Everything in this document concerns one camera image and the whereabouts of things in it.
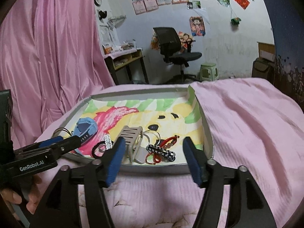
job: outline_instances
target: cardboard box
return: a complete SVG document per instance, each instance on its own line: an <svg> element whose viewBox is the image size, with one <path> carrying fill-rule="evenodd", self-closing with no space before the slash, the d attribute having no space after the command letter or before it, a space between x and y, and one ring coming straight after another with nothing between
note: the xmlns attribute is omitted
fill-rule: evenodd
<svg viewBox="0 0 304 228"><path fill-rule="evenodd" d="M276 58L275 45L262 42L257 43L259 48L259 57L274 62Z"/></svg>

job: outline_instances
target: wooden desk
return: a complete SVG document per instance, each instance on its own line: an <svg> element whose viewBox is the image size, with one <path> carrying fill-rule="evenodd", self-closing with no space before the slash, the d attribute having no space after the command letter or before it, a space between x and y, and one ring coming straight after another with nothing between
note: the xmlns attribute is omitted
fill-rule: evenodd
<svg viewBox="0 0 304 228"><path fill-rule="evenodd" d="M141 50L137 50L136 52L133 52L133 53L130 53L130 54L125 54L125 55L121 55L115 59L112 59L110 56L107 57L105 59L105 63L108 67L108 70L114 80L114 83L116 85L119 85L119 82L118 82L118 79L117 79L117 76L116 76L116 72L121 69L121 68L126 68L127 70L127 74L128 74L128 77L129 77L129 80L132 81L132 74L131 74L131 70L130 70L130 66L129 64L136 61L136 60L140 60L140 65L141 65L141 68L142 68L142 72L143 72L143 76L145 78L145 82L147 84L149 84L149 81L148 81L148 76L147 76L147 72L146 72L146 68L145 68L145 63L143 61L143 56L142 56L142 52ZM122 59L128 59L127 62L125 63L122 63L118 66L115 66L114 65L114 62L116 61L120 61Z"/></svg>

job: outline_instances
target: bed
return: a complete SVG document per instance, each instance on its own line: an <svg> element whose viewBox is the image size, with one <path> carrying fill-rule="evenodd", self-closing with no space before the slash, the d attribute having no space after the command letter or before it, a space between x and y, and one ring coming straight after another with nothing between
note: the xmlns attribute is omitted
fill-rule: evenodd
<svg viewBox="0 0 304 228"><path fill-rule="evenodd" d="M291 98L259 78L192 83L191 87L211 131L214 159L228 167L246 165L265 195L278 228L283 227L304 197L302 110ZM120 85L100 93L152 88L159 86ZM73 109L53 122L37 141L49 139ZM42 193L64 164L79 166L60 159L58 167L41 174ZM121 172L104 192L116 227L166 228L192 227L204 189L199 189L189 174ZM82 224L89 227L81 185L78 194ZM219 227L225 227L228 200L229 187L225 186Z"/></svg>

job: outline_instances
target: pink curtain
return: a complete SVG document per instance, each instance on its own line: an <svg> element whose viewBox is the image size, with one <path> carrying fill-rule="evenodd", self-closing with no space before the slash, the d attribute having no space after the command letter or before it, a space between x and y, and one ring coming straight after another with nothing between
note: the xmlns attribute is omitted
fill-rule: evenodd
<svg viewBox="0 0 304 228"><path fill-rule="evenodd" d="M0 88L12 91L15 148L113 85L93 0L16 1L0 28Z"/></svg>

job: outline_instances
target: hand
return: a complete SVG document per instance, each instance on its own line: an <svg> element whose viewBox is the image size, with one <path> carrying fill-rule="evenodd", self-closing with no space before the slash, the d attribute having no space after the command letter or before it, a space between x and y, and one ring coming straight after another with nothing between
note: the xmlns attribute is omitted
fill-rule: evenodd
<svg viewBox="0 0 304 228"><path fill-rule="evenodd" d="M29 202L26 205L27 210L31 214L34 214L34 212L37 208L39 199L40 199L40 192L37 187L37 184L41 184L41 183L42 183L41 178L38 175L34 175L33 176L33 186L32 186L31 192L28 194ZM8 189L8 188L1 190L0 193L1 193L3 200L6 202L7 206L11 210L11 212L14 213L13 209L10 206L10 203L20 204L22 202L21 196L18 195L15 191Z"/></svg>

